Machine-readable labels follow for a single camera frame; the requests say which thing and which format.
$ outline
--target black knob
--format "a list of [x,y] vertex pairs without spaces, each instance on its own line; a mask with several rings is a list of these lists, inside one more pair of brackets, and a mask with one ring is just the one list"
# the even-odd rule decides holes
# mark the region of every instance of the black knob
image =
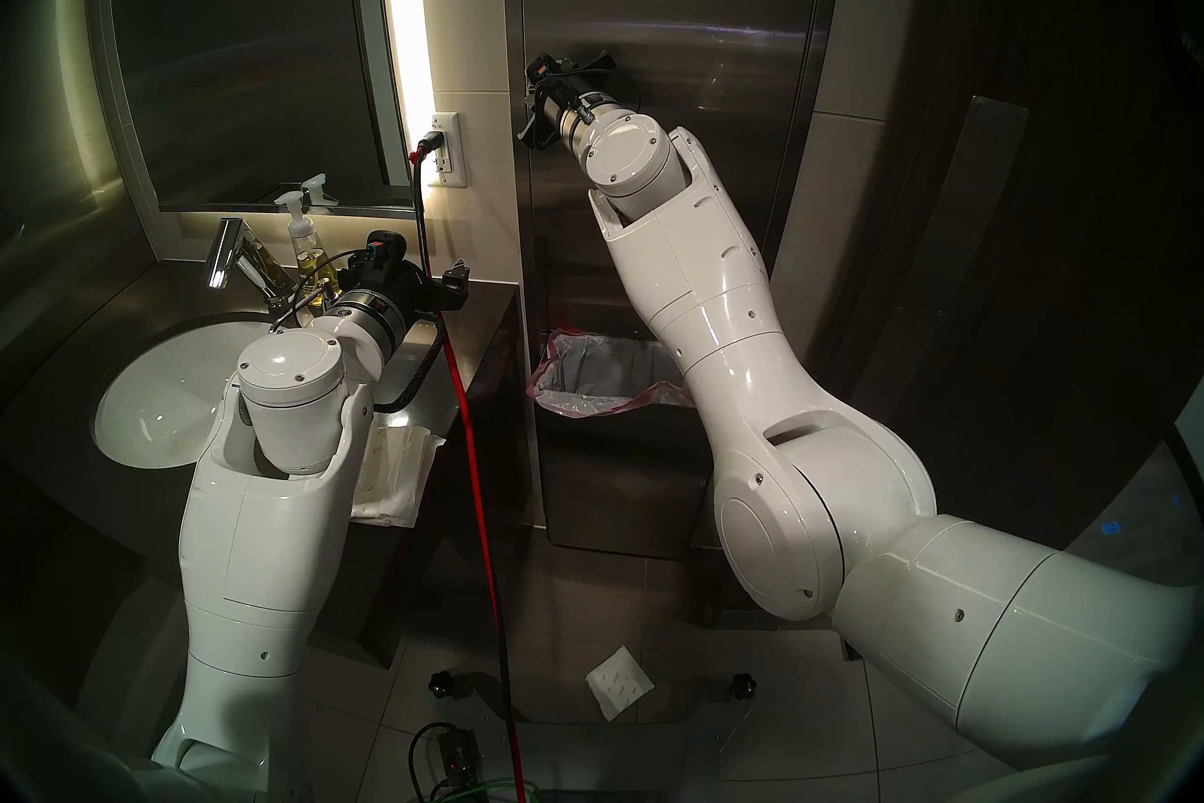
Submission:
[[447,671],[432,673],[431,681],[426,684],[426,689],[435,693],[436,699],[445,699],[452,695],[452,674]]
[[732,697],[736,699],[751,699],[756,696],[756,680],[746,673],[738,673],[732,677]]

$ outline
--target napkin on floor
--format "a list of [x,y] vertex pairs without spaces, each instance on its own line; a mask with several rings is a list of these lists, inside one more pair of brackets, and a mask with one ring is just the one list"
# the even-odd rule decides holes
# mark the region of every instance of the napkin on floor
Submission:
[[608,722],[653,689],[653,681],[626,648],[619,648],[585,674],[585,683]]

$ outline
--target electrical outlet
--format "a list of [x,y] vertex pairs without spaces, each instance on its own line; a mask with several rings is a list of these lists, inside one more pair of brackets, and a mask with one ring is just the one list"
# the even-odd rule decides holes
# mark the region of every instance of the electrical outlet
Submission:
[[435,113],[431,129],[443,134],[443,144],[435,149],[435,177],[431,187],[467,188],[468,172],[464,164],[464,147],[460,144],[460,114]]

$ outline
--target green cable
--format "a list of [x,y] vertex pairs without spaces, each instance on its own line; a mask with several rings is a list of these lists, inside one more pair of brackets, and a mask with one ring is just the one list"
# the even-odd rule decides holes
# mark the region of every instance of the green cable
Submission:
[[[526,786],[527,789],[527,798],[531,801],[531,803],[539,803],[539,797],[535,792],[535,784],[529,784],[525,780],[523,783],[524,786]],[[477,784],[477,786],[468,787],[468,790],[461,790],[459,793],[448,793],[447,796],[438,797],[438,803],[443,803],[444,799],[461,799],[462,797],[471,797],[473,793],[479,793],[483,790],[486,791],[488,796],[488,791],[490,790],[513,790],[513,789],[514,789],[513,780],[486,780],[484,784]]]

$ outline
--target trash bag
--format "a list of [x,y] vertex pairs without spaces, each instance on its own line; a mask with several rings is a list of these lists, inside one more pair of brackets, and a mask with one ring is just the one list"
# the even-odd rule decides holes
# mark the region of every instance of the trash bag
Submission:
[[557,330],[527,395],[566,418],[619,414],[645,405],[692,408],[681,371],[661,343]]

